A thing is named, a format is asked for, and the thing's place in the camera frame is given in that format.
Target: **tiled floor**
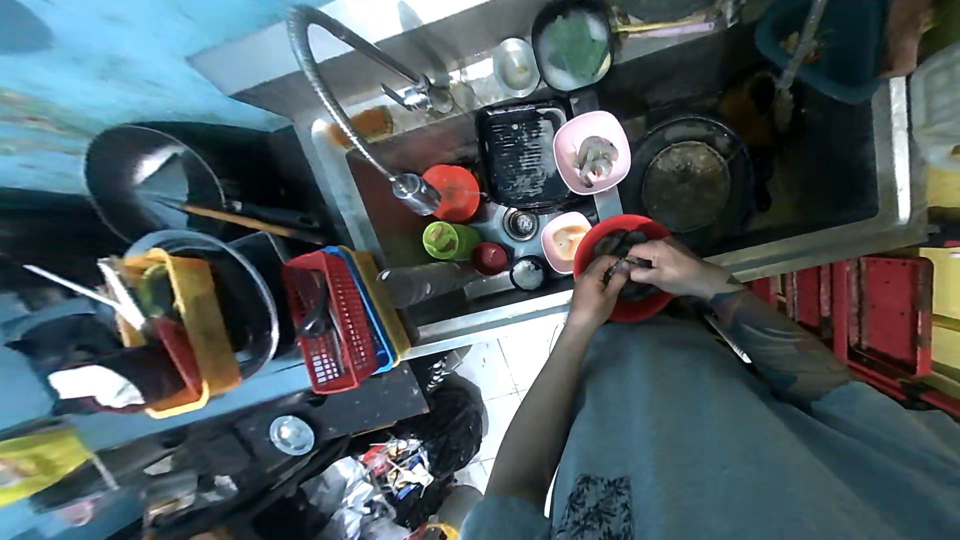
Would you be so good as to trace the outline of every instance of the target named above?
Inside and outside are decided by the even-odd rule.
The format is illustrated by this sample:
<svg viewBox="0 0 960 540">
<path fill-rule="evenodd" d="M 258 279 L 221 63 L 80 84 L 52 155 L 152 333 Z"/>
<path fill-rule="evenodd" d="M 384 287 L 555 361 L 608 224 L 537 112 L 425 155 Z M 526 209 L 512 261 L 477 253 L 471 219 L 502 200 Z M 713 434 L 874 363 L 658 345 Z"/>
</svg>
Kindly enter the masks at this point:
<svg viewBox="0 0 960 540">
<path fill-rule="evenodd" d="M 480 388 L 486 409 L 480 452 L 456 473 L 458 482 L 486 491 L 503 435 L 562 327 L 555 323 L 528 323 L 507 337 L 474 345 L 456 369 L 457 374 Z"/>
</svg>

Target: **stainless steel sink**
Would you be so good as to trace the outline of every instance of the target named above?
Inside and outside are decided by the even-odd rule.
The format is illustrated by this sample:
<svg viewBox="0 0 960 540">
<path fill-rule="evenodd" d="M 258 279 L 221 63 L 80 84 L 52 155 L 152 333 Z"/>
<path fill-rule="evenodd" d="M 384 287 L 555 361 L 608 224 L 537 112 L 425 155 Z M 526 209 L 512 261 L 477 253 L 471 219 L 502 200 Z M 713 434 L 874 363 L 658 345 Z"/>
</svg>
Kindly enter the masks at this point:
<svg viewBox="0 0 960 540">
<path fill-rule="evenodd" d="M 450 81 L 457 103 L 452 114 L 409 112 L 379 96 L 379 83 L 397 81 L 377 71 L 367 58 L 320 55 L 321 70 L 345 75 L 339 86 L 333 81 L 333 91 L 347 113 L 388 108 L 395 135 L 372 146 L 384 163 L 415 173 L 437 163 L 470 165 L 476 159 L 473 113 L 509 99 L 492 76 L 491 50 L 505 37 L 528 32 L 543 1 L 436 3 L 437 11 L 414 13 L 417 17 L 402 12 L 399 26 L 388 13 L 359 12 L 349 0 L 324 7 L 388 53 L 434 80 Z M 311 44 L 315 52 L 337 50 L 324 37 L 312 36 Z M 674 46 L 655 52 L 666 45 Z M 672 110 L 709 108 L 731 77 L 757 59 L 745 26 L 699 38 L 630 39 L 618 53 L 617 65 L 595 90 L 601 108 L 623 120 L 635 138 Z M 332 142 L 327 135 L 330 118 L 296 71 L 282 25 L 204 52 L 191 63 L 227 94 L 293 120 L 346 243 L 373 253 L 381 268 L 430 261 L 420 241 L 429 219 L 406 210 L 382 176 Z M 227 73 L 226 66 L 232 71 Z M 805 131 L 788 141 L 777 162 L 770 183 L 771 209 L 708 258 L 741 280 L 924 239 L 924 186 L 920 175 L 911 175 L 905 79 L 888 81 L 871 103 L 858 107 L 800 91 L 806 96 L 799 112 Z M 542 87 L 529 99 L 546 93 Z M 587 200 L 585 207 L 605 216 L 619 213 L 621 203 L 630 206 L 608 192 Z M 513 243 L 502 237 L 498 216 L 504 211 L 483 208 L 476 225 L 484 236 L 510 244 L 519 254 L 538 251 L 538 236 Z M 535 319 L 549 317 L 559 323 L 565 318 L 572 279 L 555 279 L 535 294 L 500 290 L 502 277 L 481 284 L 404 310 L 414 344 L 410 356 L 495 339 Z"/>
<path fill-rule="evenodd" d="M 477 137 L 474 129 L 474 114 L 462 112 L 448 115 L 443 120 L 394 135 L 372 145 L 377 158 L 392 170 L 411 171 L 418 174 L 437 163 L 460 164 L 476 169 Z M 314 143 L 325 144 L 326 133 L 314 132 Z M 423 249 L 421 235 L 432 217 L 417 216 L 400 201 L 389 196 L 383 176 L 355 151 L 347 153 L 350 182 L 366 210 L 372 235 L 363 238 L 381 268 L 397 268 L 433 262 Z M 587 216 L 595 217 L 591 197 L 584 197 L 576 209 Z M 510 235 L 506 221 L 511 215 L 523 214 L 536 224 L 526 237 Z M 517 212 L 496 203 L 485 202 L 469 224 L 480 232 L 484 240 L 499 243 L 512 253 L 514 258 L 527 255 L 543 257 L 540 231 L 560 212 L 534 215 Z M 471 283 L 463 291 L 448 293 L 443 297 L 407 307 L 402 311 L 411 330 L 420 329 L 441 321 L 454 320 L 481 311 L 496 309 L 525 301 L 536 300 L 573 286 L 570 277 L 552 274 L 548 284 L 541 290 L 527 292 L 517 290 L 510 282 L 507 272 Z"/>
</svg>

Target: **faucet handle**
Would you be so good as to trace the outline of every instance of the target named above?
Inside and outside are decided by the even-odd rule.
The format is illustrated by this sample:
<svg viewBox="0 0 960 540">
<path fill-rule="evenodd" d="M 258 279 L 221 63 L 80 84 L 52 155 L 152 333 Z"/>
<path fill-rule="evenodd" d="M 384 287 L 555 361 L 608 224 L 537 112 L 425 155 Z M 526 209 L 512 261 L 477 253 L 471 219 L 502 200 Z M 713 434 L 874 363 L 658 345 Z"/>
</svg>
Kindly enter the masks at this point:
<svg viewBox="0 0 960 540">
<path fill-rule="evenodd" d="M 431 85 L 426 77 L 423 78 L 422 86 L 403 89 L 403 95 L 397 94 L 384 84 L 380 84 L 380 89 L 407 110 L 435 110 L 440 114 L 447 114 L 453 109 L 453 99 L 450 94 L 444 89 Z"/>
<path fill-rule="evenodd" d="M 401 107 L 404 107 L 404 108 L 407 109 L 407 110 L 413 110 L 413 109 L 414 109 L 413 105 L 410 105 L 410 104 L 406 103 L 406 101 L 405 101 L 402 97 L 400 97 L 399 94 L 397 94 L 396 92 L 394 92 L 394 90 L 393 90 L 392 88 L 390 88 L 389 86 L 386 86 L 386 85 L 384 85 L 384 84 L 381 83 L 381 84 L 380 84 L 380 89 L 383 90 L 383 93 L 387 94 L 387 97 L 389 97 L 390 99 L 396 101 L 396 103 L 397 103 L 398 105 L 400 105 Z"/>
</svg>

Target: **red plastic basket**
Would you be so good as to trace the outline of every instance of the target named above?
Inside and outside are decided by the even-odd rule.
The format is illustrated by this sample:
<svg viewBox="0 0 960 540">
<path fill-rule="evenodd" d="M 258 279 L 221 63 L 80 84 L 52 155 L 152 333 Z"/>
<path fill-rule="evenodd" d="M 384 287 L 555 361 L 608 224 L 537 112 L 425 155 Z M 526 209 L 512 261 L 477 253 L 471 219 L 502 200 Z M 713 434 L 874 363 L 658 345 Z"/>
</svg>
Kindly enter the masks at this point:
<svg viewBox="0 0 960 540">
<path fill-rule="evenodd" d="M 324 337 L 297 338 L 313 391 L 332 394 L 359 386 L 379 366 L 363 299 L 347 263 L 322 251 L 309 253 L 284 265 L 283 281 L 297 328 L 316 306 L 321 286 L 327 287 L 330 306 L 336 314 L 341 334 L 339 347 L 334 342 L 336 332 Z"/>
</svg>

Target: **person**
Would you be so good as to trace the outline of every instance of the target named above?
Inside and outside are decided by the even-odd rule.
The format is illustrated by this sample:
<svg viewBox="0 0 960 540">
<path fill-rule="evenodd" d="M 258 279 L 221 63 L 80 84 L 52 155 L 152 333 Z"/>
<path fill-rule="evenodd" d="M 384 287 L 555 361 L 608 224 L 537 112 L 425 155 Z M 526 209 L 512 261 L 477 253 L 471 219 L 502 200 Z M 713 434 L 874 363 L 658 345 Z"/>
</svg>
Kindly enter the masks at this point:
<svg viewBox="0 0 960 540">
<path fill-rule="evenodd" d="M 604 284 L 601 257 L 577 280 L 463 540 L 960 538 L 950 417 L 856 381 L 672 239 L 630 255 L 652 267 Z M 695 322 L 604 324 L 628 279 L 707 301 L 758 375 Z"/>
</svg>

